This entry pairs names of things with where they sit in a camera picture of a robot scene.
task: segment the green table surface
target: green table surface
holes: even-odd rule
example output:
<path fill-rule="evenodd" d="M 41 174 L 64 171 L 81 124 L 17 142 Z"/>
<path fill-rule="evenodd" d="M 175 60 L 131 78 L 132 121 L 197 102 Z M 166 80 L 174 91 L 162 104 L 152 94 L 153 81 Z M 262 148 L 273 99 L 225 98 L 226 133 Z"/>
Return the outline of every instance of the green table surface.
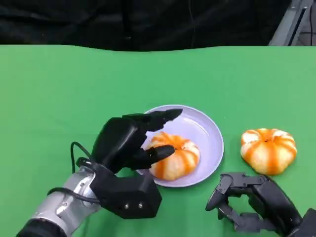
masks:
<path fill-rule="evenodd" d="M 160 187 L 163 201 L 154 219 L 123 220 L 101 210 L 75 237 L 245 236 L 205 205 L 221 172 L 254 174 L 240 157 L 240 136 L 263 127 L 293 134 L 297 159 L 275 180 L 301 214 L 316 208 L 316 47 L 130 53 L 1 46 L 0 78 L 3 237 L 14 236 L 46 192 L 70 176 L 72 141 L 91 151 L 109 118 L 163 104 L 195 107 L 217 123 L 225 142 L 222 164 L 197 185 Z M 247 198 L 231 203 L 238 212 L 251 211 Z"/>

